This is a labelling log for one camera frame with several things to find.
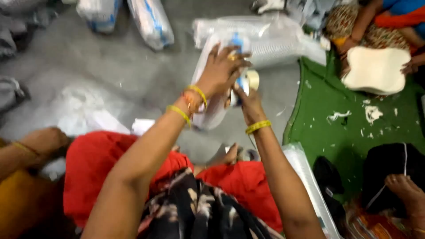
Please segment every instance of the red garment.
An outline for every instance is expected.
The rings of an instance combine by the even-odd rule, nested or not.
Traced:
[[[381,14],[375,17],[375,24],[378,27],[387,28],[416,26],[423,22],[425,22],[425,6],[404,15],[390,16],[387,14]]]
[[[63,208],[65,215],[73,218],[79,227],[85,226],[109,171],[136,139],[133,135],[98,131],[79,136],[69,147]],[[176,170],[186,167],[193,170],[186,155],[170,152],[152,178],[149,193],[157,193]],[[279,212],[261,162],[218,165],[202,171],[196,178],[222,188],[271,228],[282,231]]]

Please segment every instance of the white foam cushion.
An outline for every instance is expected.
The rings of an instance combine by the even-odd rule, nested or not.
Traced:
[[[400,70],[410,59],[410,53],[406,50],[356,46],[348,51],[347,60],[351,70],[342,78],[342,83],[354,91],[395,94],[404,88],[406,79]]]

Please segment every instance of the blue cloth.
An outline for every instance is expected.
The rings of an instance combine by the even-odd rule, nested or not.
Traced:
[[[424,0],[383,0],[383,8],[390,10],[392,15],[404,15],[425,6]],[[416,32],[425,39],[425,23],[413,26]]]

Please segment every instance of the ring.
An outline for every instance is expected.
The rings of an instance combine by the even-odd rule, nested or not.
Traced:
[[[227,58],[231,61],[235,61],[237,59],[235,55],[228,55]]]

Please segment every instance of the green fabric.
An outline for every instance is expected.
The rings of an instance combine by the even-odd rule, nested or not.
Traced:
[[[415,145],[425,153],[424,124],[420,97],[425,90],[412,79],[406,80],[402,92],[388,96],[382,101],[368,97],[366,93],[345,88],[336,75],[335,56],[328,55],[328,67],[323,67],[307,58],[300,60],[301,81],[294,111],[286,126],[283,142],[301,142],[310,166],[318,156],[326,156],[337,167],[346,189],[343,196],[334,196],[346,201],[358,195],[362,185],[362,165],[369,149],[395,142]],[[383,116],[373,125],[366,121],[363,100],[378,106]],[[327,116],[334,112],[346,113],[331,124]]]

